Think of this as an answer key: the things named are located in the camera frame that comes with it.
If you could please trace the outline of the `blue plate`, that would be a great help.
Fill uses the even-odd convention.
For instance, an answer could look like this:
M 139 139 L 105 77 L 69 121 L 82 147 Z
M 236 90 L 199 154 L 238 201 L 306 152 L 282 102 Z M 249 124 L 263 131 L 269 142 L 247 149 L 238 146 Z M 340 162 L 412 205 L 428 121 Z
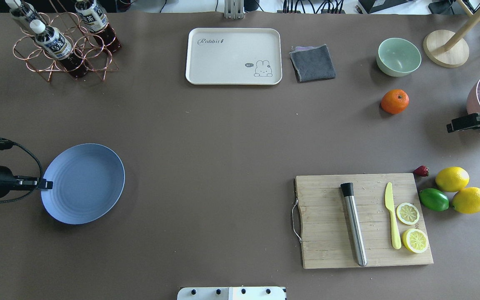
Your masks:
M 59 154 L 44 178 L 52 189 L 42 190 L 42 204 L 55 220 L 86 224 L 109 212 L 125 186 L 120 157 L 101 144 L 80 144 Z

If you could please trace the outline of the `yellow lemon upper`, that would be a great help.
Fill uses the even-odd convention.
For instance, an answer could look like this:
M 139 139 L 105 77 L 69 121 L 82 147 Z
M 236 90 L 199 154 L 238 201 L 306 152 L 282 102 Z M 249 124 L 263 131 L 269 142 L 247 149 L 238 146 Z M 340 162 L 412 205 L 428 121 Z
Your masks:
M 440 190 L 458 192 L 468 185 L 469 173 L 459 166 L 448 167 L 436 175 L 435 183 Z

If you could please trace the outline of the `yellow lemon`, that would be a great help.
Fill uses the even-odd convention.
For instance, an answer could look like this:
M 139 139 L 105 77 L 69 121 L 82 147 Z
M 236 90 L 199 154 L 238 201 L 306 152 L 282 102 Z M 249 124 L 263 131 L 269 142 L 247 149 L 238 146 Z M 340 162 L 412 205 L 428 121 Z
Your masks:
M 469 173 L 459 166 L 448 167 L 436 175 L 435 183 L 440 190 L 458 192 L 468 185 Z
M 468 187 L 460 190 L 453 196 L 451 205 L 460 213 L 480 212 L 480 188 Z

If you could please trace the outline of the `wooden stand round base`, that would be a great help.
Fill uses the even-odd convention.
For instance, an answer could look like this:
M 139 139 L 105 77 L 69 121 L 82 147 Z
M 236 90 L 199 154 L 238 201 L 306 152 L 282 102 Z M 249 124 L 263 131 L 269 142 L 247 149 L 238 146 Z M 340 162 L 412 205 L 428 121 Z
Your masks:
M 446 68 L 462 66 L 469 58 L 469 46 L 463 39 L 478 23 L 480 23 L 480 8 L 471 12 L 462 0 L 457 0 L 469 19 L 457 31 L 445 29 L 436 30 L 425 36 L 423 49 L 432 62 Z

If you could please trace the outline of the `yellow lemon lower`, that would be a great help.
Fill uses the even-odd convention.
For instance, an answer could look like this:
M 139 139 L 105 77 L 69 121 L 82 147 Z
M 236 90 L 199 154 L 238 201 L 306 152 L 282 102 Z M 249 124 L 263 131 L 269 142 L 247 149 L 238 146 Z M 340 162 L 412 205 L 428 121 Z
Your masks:
M 480 212 L 480 188 L 468 187 L 460 190 L 453 196 L 451 205 L 460 213 Z

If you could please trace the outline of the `red strawberry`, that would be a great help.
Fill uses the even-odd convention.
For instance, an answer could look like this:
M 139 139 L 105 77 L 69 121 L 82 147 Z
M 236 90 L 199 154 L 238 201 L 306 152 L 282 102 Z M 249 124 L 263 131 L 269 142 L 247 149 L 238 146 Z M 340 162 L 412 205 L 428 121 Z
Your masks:
M 417 169 L 415 169 L 412 173 L 414 175 L 418 176 L 418 177 L 428 177 L 429 176 L 429 168 L 425 165 L 421 165 L 421 166 L 417 167 Z

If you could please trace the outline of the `orange mandarin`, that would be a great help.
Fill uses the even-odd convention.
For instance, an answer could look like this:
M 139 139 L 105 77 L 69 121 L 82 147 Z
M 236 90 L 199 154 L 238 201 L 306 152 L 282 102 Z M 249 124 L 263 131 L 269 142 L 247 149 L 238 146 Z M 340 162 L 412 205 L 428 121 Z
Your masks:
M 398 114 L 406 110 L 410 100 L 408 94 L 402 89 L 388 91 L 380 102 L 381 108 L 390 114 Z

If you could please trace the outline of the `green lime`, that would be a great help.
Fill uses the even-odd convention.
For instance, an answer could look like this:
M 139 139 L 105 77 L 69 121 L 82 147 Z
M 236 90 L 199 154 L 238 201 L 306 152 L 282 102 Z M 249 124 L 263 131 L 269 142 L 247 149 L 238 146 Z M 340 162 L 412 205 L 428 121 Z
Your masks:
M 448 196 L 436 188 L 426 188 L 418 193 L 420 202 L 433 211 L 445 211 L 450 207 Z

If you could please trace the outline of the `mint green bowl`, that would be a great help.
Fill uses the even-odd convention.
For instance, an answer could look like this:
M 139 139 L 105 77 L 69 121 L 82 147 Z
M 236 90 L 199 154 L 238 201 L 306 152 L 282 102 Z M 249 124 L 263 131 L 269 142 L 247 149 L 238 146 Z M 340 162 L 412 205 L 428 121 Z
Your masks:
M 421 61 L 419 49 L 402 38 L 383 40 L 377 49 L 377 66 L 388 76 L 402 77 L 411 74 L 420 67 Z

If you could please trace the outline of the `lemon half upper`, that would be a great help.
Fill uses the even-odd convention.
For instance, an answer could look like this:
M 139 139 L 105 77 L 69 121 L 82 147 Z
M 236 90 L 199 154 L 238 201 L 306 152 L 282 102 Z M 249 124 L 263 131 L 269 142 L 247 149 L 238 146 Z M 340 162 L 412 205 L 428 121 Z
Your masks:
M 402 224 L 415 225 L 420 220 L 420 212 L 412 203 L 401 203 L 396 209 L 396 217 Z

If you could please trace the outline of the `lemon half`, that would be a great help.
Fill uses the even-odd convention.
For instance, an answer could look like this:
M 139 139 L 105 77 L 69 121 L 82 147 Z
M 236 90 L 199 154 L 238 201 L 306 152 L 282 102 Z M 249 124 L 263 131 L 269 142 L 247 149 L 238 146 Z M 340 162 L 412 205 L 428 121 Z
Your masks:
M 396 209 L 396 217 L 402 224 L 415 225 L 420 220 L 420 212 L 412 203 L 401 203 Z
M 429 248 L 427 234 L 417 228 L 408 229 L 402 234 L 402 244 L 415 254 L 424 253 Z

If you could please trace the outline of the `yellow plastic knife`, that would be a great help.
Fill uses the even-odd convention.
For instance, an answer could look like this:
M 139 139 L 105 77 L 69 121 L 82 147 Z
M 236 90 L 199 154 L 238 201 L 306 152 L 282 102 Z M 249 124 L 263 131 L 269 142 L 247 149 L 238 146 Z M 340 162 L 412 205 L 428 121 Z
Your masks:
M 392 182 L 388 182 L 385 187 L 384 195 L 385 208 L 389 212 L 390 218 L 390 235 L 392 240 L 392 247 L 396 250 L 401 249 L 402 243 L 400 238 L 400 232 L 398 229 L 398 220 L 395 213 L 394 195 Z

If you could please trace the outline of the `tea bottle front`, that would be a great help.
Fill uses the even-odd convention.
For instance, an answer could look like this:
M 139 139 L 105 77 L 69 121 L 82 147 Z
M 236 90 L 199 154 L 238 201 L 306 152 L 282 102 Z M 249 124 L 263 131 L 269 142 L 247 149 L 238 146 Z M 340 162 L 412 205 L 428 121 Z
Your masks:
M 46 25 L 40 20 L 33 20 L 29 27 L 34 32 L 35 42 L 50 57 L 59 62 L 63 68 L 74 78 L 86 76 L 88 68 L 84 59 L 76 55 L 74 46 L 59 29 Z

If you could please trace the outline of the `tea bottle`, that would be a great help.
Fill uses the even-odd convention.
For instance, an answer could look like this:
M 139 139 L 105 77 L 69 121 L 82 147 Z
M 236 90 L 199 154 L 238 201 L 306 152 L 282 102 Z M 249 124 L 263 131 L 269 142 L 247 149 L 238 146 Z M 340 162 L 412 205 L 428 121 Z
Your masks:
M 116 53 L 122 47 L 108 17 L 97 1 L 77 0 L 75 10 L 84 27 L 92 34 L 99 46 L 104 46 L 104 50 Z
M 40 20 L 33 20 L 29 27 L 34 32 L 35 42 L 50 57 L 59 62 L 63 68 L 74 78 L 86 76 L 88 68 L 84 59 L 76 55 L 74 46 L 59 29 L 46 25 Z
M 35 10 L 34 6 L 27 2 L 20 0 L 6 0 L 6 5 L 9 7 L 9 12 L 15 22 L 24 31 L 30 30 L 30 23 L 33 20 L 40 20 L 44 25 L 47 23 L 45 19 Z

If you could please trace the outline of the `lemon half lower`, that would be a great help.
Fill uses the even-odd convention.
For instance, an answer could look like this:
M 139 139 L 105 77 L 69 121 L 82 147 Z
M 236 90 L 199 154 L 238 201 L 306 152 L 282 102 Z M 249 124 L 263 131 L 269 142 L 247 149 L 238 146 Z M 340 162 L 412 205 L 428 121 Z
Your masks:
M 429 248 L 427 234 L 417 228 L 408 229 L 402 234 L 402 244 L 415 254 L 424 253 Z

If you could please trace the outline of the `steel muddler black tip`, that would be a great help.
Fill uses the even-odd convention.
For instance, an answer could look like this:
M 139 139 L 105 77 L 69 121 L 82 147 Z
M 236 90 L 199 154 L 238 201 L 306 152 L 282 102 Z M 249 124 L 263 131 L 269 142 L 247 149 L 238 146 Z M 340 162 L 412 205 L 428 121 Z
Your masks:
M 352 245 L 355 250 L 357 264 L 360 267 L 366 267 L 368 264 L 368 260 L 366 256 L 364 241 L 362 238 L 363 236 L 360 227 L 358 208 L 355 201 L 354 185 L 352 182 L 346 182 L 340 184 L 340 188 L 342 190 L 345 207 L 347 209 L 349 228 L 352 234 Z

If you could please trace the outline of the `tea bottle left back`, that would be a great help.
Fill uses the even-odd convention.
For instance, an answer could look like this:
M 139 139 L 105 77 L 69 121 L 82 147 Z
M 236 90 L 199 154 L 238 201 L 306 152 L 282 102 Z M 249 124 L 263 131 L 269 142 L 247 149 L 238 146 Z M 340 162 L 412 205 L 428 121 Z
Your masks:
M 30 23 L 33 20 L 40 20 L 44 25 L 47 23 L 45 19 L 35 10 L 34 6 L 27 2 L 20 0 L 6 0 L 6 5 L 9 7 L 9 12 L 15 22 L 24 31 L 30 30 Z

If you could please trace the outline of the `tea bottle right back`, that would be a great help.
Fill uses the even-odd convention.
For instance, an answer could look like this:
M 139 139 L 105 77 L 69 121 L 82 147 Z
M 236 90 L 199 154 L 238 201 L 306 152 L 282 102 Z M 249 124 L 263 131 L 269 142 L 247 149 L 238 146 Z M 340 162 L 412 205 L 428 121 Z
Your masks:
M 84 27 L 92 34 L 99 46 L 104 46 L 104 50 L 116 53 L 122 47 L 108 17 L 97 1 L 77 0 L 75 10 Z

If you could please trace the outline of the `grey folded cloth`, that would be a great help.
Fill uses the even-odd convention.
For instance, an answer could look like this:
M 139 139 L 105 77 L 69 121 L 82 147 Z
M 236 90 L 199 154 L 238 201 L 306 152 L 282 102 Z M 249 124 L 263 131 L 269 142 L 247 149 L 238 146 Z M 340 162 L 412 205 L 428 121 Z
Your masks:
M 336 70 L 326 44 L 296 46 L 289 55 L 300 83 L 336 78 Z

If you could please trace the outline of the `wooden cutting board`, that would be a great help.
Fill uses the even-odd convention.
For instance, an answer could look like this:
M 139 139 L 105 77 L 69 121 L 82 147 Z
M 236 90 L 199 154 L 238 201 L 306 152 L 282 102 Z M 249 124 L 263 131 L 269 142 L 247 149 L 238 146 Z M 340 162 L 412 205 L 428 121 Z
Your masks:
M 367 267 L 433 264 L 430 247 L 415 254 L 392 246 L 385 187 L 392 184 L 394 205 L 411 203 L 422 211 L 411 173 L 297 175 L 295 196 L 300 220 L 304 268 L 356 268 L 355 248 L 341 184 L 353 183 Z

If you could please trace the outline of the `cream rabbit tray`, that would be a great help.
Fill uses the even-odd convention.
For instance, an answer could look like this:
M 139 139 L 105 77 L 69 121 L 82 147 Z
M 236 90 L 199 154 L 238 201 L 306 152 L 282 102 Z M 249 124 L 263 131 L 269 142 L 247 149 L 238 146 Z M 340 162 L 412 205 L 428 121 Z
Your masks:
M 272 28 L 195 28 L 185 78 L 198 85 L 275 85 L 282 73 L 280 34 Z

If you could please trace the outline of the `white bracket bottom edge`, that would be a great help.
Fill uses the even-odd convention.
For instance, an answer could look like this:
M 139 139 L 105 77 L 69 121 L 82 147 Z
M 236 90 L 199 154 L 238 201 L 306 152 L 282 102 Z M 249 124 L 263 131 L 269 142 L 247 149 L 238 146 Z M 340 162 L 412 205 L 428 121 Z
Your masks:
M 286 300 L 285 287 L 185 287 L 177 293 L 177 300 Z

